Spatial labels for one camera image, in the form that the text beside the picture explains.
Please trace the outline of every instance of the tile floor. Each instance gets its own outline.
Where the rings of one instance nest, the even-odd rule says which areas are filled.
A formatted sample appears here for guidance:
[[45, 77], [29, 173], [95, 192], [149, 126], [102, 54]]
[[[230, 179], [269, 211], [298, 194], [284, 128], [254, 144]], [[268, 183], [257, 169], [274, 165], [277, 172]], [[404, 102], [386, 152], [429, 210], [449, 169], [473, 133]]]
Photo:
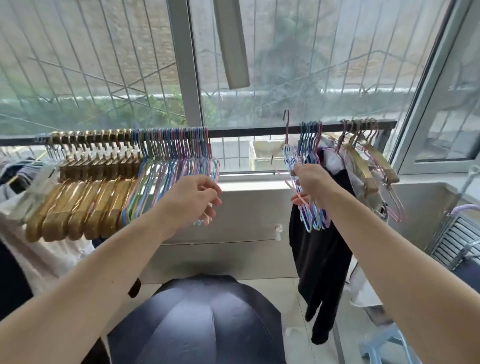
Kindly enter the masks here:
[[[278, 278], [241, 280], [240, 282], [258, 290], [281, 312], [287, 363], [337, 364], [332, 333], [324, 345], [313, 345], [310, 342], [314, 319], [310, 323], [304, 320], [307, 305], [297, 292], [298, 281], [298, 278]], [[136, 298], [126, 299], [105, 328], [104, 334], [106, 335], [129, 312], [147, 300], [158, 287], [160, 285], [145, 284]], [[362, 309], [350, 305], [349, 300], [349, 292], [345, 291], [337, 314], [345, 362], [365, 364], [369, 361], [361, 358], [359, 343], [380, 329], [370, 321]], [[382, 358], [384, 363], [407, 363], [402, 348], [395, 344], [388, 343], [382, 348]]]

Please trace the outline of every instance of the person's left arm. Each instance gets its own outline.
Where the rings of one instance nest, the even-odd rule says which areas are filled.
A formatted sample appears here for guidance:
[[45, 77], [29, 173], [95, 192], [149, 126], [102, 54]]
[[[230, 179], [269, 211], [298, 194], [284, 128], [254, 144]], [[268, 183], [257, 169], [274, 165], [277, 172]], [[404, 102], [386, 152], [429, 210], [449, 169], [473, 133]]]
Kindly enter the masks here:
[[199, 217], [214, 217], [209, 203], [221, 204], [220, 193], [207, 176], [181, 178], [55, 287], [0, 322], [0, 363], [80, 363], [160, 244]]

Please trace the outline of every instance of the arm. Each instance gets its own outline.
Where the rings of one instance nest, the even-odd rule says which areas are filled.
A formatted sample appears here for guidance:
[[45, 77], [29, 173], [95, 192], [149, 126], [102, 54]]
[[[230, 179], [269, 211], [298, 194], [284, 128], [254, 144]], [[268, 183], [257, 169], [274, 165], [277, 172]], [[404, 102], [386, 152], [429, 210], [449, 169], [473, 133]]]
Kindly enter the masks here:
[[54, 288], [0, 322], [0, 363], [80, 363], [160, 244], [202, 213], [214, 217], [208, 203], [219, 205], [220, 193], [206, 176], [181, 178]]
[[[381, 221], [319, 165], [295, 168], [424, 364], [480, 361], [480, 295]], [[294, 196], [292, 200], [299, 203]]]

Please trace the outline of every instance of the person's right arm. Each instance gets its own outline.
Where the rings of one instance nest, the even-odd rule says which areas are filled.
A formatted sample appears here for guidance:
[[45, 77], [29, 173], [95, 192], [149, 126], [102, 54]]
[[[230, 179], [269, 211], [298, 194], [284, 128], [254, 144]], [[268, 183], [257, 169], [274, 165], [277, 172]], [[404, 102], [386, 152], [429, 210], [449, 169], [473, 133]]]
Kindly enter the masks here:
[[[480, 363], [480, 295], [385, 224], [319, 165], [295, 167], [424, 364]], [[294, 203], [299, 203], [294, 196]]]

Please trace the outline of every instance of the clothes rail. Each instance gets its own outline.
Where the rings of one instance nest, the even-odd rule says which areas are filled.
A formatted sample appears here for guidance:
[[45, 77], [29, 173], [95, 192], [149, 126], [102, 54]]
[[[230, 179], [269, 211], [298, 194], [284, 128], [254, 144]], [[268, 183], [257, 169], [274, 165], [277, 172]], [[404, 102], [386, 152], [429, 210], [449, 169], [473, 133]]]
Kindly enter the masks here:
[[[375, 147], [379, 151], [383, 151], [386, 141], [390, 137], [391, 131], [397, 124], [396, 120], [383, 119], [377, 120], [379, 136], [376, 139]], [[343, 124], [334, 123], [323, 124], [324, 133], [334, 133], [343, 131]], [[288, 128], [289, 134], [299, 134], [300, 126], [290, 126]], [[285, 127], [266, 127], [266, 128], [242, 128], [242, 129], [216, 129], [208, 131], [210, 138], [223, 138], [223, 137], [241, 137], [241, 136], [262, 136], [262, 135], [283, 135], [285, 134]], [[39, 135], [17, 135], [8, 136], [0, 135], [0, 146], [43, 146], [46, 145], [51, 134], [39, 134]]]

